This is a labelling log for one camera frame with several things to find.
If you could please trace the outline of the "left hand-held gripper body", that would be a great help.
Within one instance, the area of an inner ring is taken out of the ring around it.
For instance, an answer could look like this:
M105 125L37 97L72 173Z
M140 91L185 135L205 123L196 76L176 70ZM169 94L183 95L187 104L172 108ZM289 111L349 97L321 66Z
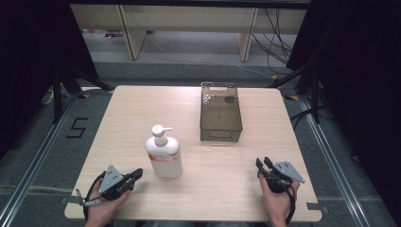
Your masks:
M128 175L121 174L113 165L108 166L98 189L99 195L107 201L119 199L125 193L121 187L127 183Z

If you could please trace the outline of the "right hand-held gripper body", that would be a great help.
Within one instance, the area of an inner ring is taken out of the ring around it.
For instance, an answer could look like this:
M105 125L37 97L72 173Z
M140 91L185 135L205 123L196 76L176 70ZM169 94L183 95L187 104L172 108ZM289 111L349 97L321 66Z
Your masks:
M293 180L305 183L305 179L288 161L273 163L272 168L268 171L268 177L265 179L273 193L284 192L291 186Z

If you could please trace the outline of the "person's left hand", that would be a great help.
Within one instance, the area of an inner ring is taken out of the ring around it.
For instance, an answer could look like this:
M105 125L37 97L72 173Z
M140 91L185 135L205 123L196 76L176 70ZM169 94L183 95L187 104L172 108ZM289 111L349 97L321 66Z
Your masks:
M119 206L130 196L130 190L126 191L119 199L114 201L103 201L88 208L88 218L84 227L104 227L114 217Z

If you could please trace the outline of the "person's right hand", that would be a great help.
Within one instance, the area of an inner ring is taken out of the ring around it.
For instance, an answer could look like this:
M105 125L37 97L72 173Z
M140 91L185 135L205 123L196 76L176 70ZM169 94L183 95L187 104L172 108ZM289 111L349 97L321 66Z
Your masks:
M264 206L272 227L288 227L286 218L290 211L290 197L286 192L273 193L266 179L259 175L259 182L263 191Z

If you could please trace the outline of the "white pump bottle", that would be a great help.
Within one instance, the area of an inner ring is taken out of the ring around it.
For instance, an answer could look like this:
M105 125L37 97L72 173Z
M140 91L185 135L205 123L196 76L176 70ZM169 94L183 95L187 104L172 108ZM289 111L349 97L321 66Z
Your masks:
M154 125L145 149L154 173L158 177L175 179L183 174L181 146L176 138L166 136L166 131L171 131L171 128Z

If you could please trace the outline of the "transparent brown plastic basket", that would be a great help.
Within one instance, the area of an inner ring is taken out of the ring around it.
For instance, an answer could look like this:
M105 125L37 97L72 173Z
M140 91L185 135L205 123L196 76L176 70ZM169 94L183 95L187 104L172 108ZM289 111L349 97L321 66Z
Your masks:
M233 83L203 82L200 95L201 141L238 142L242 119Z

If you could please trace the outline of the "black curtain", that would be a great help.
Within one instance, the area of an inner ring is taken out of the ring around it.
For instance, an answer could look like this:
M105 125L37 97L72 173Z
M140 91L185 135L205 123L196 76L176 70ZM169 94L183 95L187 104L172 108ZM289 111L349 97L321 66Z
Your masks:
M349 0L319 69L331 111L401 226L401 0Z
M22 133L58 75L98 74L70 4L65 0L0 0L0 158Z

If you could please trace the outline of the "beige wooden desk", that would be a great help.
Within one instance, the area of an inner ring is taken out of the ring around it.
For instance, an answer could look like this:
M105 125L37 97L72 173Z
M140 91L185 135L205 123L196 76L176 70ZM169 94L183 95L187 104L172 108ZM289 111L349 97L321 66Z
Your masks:
M72 4L81 29L120 30L129 58L139 57L148 31L234 33L239 58L246 61L254 33L296 35L305 18L303 9L152 7Z

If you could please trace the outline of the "grey metal table bracket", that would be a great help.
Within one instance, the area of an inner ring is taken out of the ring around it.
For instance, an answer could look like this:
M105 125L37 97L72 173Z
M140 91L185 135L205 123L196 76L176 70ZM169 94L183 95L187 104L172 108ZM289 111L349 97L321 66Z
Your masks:
M62 204L74 203L82 206L84 204L84 199L83 197L78 197L78 196L62 197L61 203Z
M319 203L308 202L306 207L308 210L321 211L324 215L328 215L330 213L327 207L321 206Z

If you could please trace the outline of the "aluminium floor rail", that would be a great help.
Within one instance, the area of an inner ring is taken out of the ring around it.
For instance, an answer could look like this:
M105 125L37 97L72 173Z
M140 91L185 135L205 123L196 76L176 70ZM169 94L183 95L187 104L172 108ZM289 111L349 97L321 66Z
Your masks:
M321 125L316 122L315 117L312 115L311 104L307 101L305 96L300 96L300 105L306 112L308 125L318 142L320 150L323 153L324 159L333 175L334 181L337 184L340 194L350 212L354 223L357 227L372 227L354 189L350 185L347 177L344 174L344 171L340 167L340 163L335 157L333 149L329 145Z
M51 124L46 132L45 138L41 141L40 146L35 149L34 156L26 166L26 169L18 183L16 185L0 185L0 195L9 195L9 199L0 211L0 227L9 227L15 215L18 213L29 188L36 179L47 154L51 150L51 147L61 131L68 112L77 98L77 95L67 98L64 106L61 108L61 115Z

